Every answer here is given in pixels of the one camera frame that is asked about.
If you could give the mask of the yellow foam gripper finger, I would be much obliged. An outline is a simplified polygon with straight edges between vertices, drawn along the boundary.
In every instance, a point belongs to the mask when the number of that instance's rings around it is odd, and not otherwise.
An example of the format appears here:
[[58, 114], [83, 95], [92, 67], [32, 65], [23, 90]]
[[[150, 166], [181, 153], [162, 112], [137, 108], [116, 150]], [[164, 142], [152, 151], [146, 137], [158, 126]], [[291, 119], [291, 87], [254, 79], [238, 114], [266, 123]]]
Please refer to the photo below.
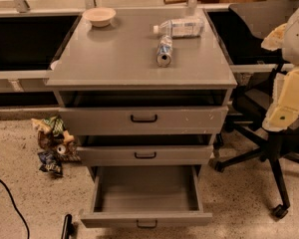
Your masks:
[[286, 129], [299, 118], [299, 67], [286, 75], [278, 73], [274, 79], [273, 102], [262, 127], [269, 131]]

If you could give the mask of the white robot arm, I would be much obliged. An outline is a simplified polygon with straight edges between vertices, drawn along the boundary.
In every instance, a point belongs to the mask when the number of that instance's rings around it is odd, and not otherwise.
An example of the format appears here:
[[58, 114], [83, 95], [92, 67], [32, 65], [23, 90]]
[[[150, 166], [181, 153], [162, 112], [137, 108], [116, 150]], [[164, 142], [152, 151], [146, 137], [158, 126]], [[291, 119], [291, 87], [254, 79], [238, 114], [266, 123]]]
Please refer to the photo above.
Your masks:
[[275, 28], [261, 43], [263, 49], [282, 49], [282, 57], [294, 68], [286, 75], [278, 73], [273, 84], [272, 99], [262, 127], [269, 131], [286, 129], [299, 118], [299, 8]]

